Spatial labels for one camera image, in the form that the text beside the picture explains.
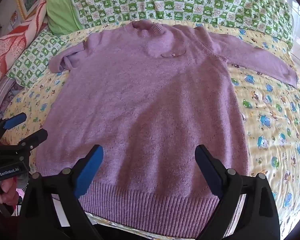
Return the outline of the person left hand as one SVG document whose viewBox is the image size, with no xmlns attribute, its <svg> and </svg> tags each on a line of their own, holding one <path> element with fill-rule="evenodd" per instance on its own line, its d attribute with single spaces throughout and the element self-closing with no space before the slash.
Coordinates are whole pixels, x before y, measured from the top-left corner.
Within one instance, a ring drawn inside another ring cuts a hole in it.
<svg viewBox="0 0 300 240">
<path fill-rule="evenodd" d="M 15 206 L 18 204 L 19 194 L 16 188 L 17 184 L 13 178 L 9 178 L 0 182 L 0 204 Z"/>
</svg>

